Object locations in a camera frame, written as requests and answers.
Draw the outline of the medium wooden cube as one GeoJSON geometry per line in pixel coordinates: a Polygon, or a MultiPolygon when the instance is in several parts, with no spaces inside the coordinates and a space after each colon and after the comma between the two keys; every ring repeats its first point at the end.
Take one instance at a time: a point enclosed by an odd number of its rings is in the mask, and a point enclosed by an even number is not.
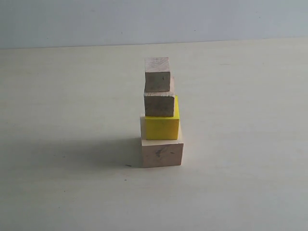
{"type": "Polygon", "coordinates": [[[175,110],[174,77],[170,77],[170,90],[149,92],[144,89],[144,109],[146,116],[173,117],[175,110]]]}

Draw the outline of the yellow cube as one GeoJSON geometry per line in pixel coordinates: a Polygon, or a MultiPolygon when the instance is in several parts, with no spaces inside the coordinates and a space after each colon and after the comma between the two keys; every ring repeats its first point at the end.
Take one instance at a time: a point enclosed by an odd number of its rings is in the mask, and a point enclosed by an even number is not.
{"type": "Polygon", "coordinates": [[[177,140],[180,126],[178,96],[175,95],[174,115],[172,117],[145,116],[144,120],[147,140],[177,140]]]}

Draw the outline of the large wooden cube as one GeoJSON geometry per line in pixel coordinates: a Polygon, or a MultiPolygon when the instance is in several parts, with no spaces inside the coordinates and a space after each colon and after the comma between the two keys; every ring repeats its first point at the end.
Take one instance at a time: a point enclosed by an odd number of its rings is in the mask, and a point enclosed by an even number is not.
{"type": "Polygon", "coordinates": [[[144,115],[140,116],[142,167],[180,166],[184,149],[181,125],[177,140],[146,140],[144,115]]]}

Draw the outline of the small wooden cube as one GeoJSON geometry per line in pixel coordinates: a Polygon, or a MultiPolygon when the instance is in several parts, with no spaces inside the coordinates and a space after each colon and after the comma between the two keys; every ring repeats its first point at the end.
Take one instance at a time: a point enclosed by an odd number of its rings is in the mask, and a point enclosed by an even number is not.
{"type": "Polygon", "coordinates": [[[170,91],[171,73],[168,57],[148,57],[145,63],[145,92],[170,91]]]}

